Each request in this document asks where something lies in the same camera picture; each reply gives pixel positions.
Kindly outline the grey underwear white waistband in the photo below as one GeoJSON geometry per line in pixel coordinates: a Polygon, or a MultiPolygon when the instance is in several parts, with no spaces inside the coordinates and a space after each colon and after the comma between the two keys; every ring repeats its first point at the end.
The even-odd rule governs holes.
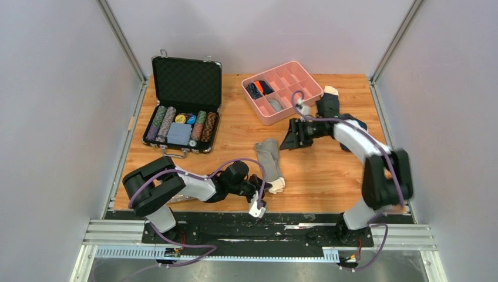
{"type": "Polygon", "coordinates": [[[280,153],[277,140],[267,138],[263,142],[256,143],[254,149],[258,161],[265,169],[266,181],[271,185],[268,191],[272,194],[282,193],[286,183],[280,169],[280,153]]]}

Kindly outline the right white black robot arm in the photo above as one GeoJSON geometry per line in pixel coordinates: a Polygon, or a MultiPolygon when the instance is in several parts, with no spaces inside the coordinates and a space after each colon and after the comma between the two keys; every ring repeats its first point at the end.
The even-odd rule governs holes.
{"type": "Polygon", "coordinates": [[[291,95],[291,104],[298,118],[289,121],[287,135],[280,150],[310,147],[314,139],[329,136],[363,164],[362,197],[343,213],[344,223],[335,229],[339,243],[350,245],[359,237],[359,229],[368,227],[384,211],[403,207],[413,196],[413,183],[408,153],[394,150],[376,140],[364,122],[339,110],[338,95],[325,93],[315,102],[316,116],[309,112],[301,90],[291,95]]]}

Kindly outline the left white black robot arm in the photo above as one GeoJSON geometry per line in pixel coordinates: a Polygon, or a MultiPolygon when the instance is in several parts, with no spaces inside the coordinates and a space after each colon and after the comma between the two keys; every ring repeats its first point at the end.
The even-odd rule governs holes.
{"type": "Polygon", "coordinates": [[[167,205],[174,196],[182,195],[205,203],[224,200],[228,194],[243,196],[250,205],[249,214],[261,218],[266,212],[265,193],[272,188],[262,176],[249,174],[249,158],[223,163],[211,174],[195,174],[175,165],[168,156],[156,159],[130,173],[122,180],[129,197],[128,207],[136,216],[146,218],[166,243],[176,241],[180,227],[167,205]]]}

